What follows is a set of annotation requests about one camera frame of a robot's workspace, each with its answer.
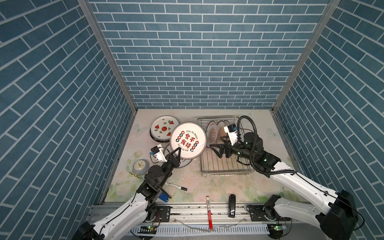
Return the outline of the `red rim white plate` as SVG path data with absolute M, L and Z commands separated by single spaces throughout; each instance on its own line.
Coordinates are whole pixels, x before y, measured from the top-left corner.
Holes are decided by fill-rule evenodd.
M 206 148 L 206 132 L 196 123 L 182 123 L 171 133 L 170 145 L 172 150 L 181 149 L 180 156 L 182 159 L 195 159 Z

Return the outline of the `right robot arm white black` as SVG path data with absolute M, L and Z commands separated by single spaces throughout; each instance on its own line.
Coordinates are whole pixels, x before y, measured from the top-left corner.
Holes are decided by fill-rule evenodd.
M 359 213 L 349 192 L 337 192 L 298 173 L 280 158 L 264 150 L 263 140 L 255 133 L 246 133 L 237 140 L 234 133 L 222 138 L 223 144 L 210 148 L 219 158 L 236 155 L 247 159 L 256 172 L 282 183 L 304 197 L 308 204 L 287 203 L 281 197 L 271 197 L 265 208 L 275 218 L 288 217 L 320 228 L 332 240 L 348 240 L 357 229 Z

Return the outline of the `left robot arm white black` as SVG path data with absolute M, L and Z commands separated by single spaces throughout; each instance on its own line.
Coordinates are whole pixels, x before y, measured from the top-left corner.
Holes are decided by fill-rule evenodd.
M 145 221 L 151 221 L 156 213 L 156 200 L 164 193 L 164 185 L 174 168 L 180 166 L 182 149 L 177 148 L 165 157 L 156 147 L 153 154 L 161 154 L 165 161 L 153 165 L 134 196 L 107 217 L 93 224 L 83 223 L 75 232 L 74 240 L 120 240 L 130 230 Z

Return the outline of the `watermelon print plate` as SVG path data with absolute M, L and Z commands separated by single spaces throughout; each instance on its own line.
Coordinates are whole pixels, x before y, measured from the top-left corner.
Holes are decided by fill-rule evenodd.
M 151 125 L 151 129 L 161 129 L 163 131 L 173 130 L 179 125 L 179 121 L 172 116 L 162 116 L 157 118 Z

